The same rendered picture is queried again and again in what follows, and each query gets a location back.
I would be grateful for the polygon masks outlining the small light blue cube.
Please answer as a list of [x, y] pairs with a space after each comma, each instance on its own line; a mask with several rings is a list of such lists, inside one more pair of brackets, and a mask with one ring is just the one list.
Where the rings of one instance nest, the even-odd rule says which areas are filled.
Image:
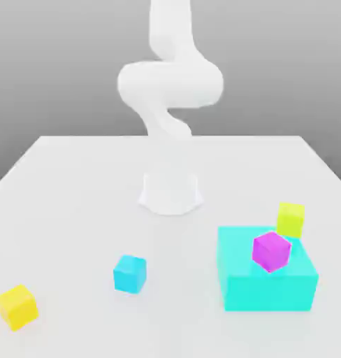
[[147, 262], [132, 255], [122, 255], [113, 269], [116, 290], [138, 294], [147, 278]]

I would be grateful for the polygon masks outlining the large turquoise box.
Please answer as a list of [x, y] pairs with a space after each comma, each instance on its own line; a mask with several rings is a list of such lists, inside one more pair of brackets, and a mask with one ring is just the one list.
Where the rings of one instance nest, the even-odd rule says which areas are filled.
[[252, 259], [254, 239], [269, 226], [228, 226], [217, 231], [217, 272], [226, 311], [309, 311], [319, 274], [302, 242], [291, 243], [289, 263], [273, 273]]

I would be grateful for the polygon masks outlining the small lime cube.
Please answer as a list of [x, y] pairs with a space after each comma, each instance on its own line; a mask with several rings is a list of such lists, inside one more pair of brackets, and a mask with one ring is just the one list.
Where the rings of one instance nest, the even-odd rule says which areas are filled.
[[302, 204], [280, 202], [276, 232], [290, 238], [301, 238], [305, 217]]

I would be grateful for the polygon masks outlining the small magenta cube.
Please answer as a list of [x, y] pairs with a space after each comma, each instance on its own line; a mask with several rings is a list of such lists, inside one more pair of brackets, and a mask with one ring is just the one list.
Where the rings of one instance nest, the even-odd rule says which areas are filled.
[[268, 273], [289, 262], [292, 244], [274, 231], [256, 237], [253, 241], [252, 260]]

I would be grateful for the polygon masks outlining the small yellow cube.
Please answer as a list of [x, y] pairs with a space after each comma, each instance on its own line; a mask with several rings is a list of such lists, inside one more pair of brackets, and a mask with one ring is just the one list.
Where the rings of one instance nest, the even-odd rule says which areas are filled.
[[12, 331], [21, 329], [39, 316], [36, 299], [25, 285], [17, 285], [0, 294], [0, 314]]

